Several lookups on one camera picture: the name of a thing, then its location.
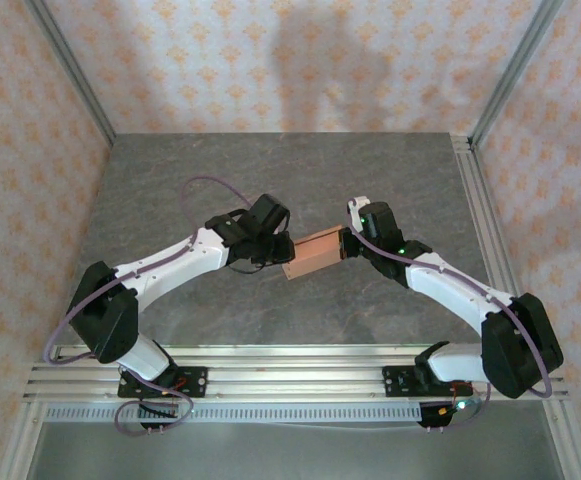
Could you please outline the aluminium frame leg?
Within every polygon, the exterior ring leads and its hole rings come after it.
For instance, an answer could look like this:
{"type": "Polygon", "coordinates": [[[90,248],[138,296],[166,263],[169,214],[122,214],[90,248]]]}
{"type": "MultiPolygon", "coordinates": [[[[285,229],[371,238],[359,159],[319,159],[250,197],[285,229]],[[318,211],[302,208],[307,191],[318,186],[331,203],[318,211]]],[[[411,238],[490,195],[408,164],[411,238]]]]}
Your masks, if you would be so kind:
{"type": "Polygon", "coordinates": [[[23,402],[0,467],[0,480],[26,480],[44,423],[44,402],[23,402]]]}
{"type": "Polygon", "coordinates": [[[569,400],[543,402],[551,437],[565,480],[581,480],[581,428],[569,400]]]}

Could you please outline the aluminium side rail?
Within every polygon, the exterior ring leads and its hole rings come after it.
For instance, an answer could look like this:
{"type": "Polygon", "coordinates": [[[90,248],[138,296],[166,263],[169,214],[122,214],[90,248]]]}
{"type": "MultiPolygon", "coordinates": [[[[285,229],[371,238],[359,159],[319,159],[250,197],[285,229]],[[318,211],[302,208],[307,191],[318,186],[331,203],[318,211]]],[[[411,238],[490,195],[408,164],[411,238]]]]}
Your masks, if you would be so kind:
{"type": "Polygon", "coordinates": [[[525,289],[513,271],[503,230],[477,153],[465,136],[451,136],[451,143],[490,284],[498,290],[519,296],[525,289]]]}

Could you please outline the aluminium mounting rail beam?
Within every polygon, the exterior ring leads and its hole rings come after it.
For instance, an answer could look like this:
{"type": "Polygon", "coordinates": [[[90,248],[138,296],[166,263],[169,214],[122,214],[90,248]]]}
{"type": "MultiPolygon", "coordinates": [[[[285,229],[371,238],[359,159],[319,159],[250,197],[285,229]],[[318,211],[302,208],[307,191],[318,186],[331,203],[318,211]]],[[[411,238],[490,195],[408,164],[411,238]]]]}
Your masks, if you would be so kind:
{"type": "MultiPolygon", "coordinates": [[[[385,401],[382,369],[409,365],[420,345],[218,345],[171,347],[183,366],[208,370],[205,401],[385,401]]],[[[24,396],[39,401],[117,400],[118,368],[84,359],[64,366],[36,363],[24,396]]]]}

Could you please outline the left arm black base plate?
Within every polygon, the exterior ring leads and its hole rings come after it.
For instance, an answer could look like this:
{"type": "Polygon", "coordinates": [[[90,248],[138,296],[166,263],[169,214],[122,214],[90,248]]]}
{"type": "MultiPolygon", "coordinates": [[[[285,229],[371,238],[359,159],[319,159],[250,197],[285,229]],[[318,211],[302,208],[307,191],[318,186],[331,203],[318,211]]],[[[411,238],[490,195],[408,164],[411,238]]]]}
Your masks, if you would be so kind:
{"type": "Polygon", "coordinates": [[[190,398],[203,398],[207,376],[208,369],[201,366],[171,365],[153,380],[140,379],[122,370],[117,395],[123,399],[156,399],[173,397],[171,391],[176,391],[190,398]]]}

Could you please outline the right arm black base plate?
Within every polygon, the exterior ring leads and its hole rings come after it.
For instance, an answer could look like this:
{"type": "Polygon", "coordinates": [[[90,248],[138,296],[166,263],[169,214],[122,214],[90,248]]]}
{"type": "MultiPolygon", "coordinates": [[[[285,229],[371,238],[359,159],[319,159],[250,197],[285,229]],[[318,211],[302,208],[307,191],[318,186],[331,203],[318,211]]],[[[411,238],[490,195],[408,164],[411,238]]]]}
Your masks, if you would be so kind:
{"type": "Polygon", "coordinates": [[[471,383],[441,381],[423,366],[385,366],[383,385],[387,397],[469,397],[474,393],[471,383]]]}

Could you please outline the aluminium frame post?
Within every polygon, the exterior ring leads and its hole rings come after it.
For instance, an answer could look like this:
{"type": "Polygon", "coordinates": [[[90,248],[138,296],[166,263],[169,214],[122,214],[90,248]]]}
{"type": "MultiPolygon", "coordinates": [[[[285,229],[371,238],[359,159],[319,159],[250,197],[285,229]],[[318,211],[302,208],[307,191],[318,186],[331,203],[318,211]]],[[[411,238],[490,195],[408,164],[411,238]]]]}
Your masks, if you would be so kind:
{"type": "Polygon", "coordinates": [[[468,144],[472,151],[476,151],[484,143],[487,134],[503,111],[518,80],[534,56],[563,3],[564,0],[541,0],[490,95],[476,126],[468,136],[468,144]]]}
{"type": "Polygon", "coordinates": [[[23,0],[109,147],[116,132],[46,0],[23,0]]]}

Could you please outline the orange paper box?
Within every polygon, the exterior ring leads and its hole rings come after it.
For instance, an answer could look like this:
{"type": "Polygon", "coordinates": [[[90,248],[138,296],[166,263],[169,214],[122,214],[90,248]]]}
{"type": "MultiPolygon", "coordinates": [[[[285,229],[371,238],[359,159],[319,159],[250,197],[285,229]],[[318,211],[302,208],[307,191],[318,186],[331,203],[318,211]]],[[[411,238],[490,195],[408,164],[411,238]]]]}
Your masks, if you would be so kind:
{"type": "Polygon", "coordinates": [[[341,262],[342,230],[338,225],[295,240],[294,259],[282,265],[286,278],[294,280],[341,262]]]}

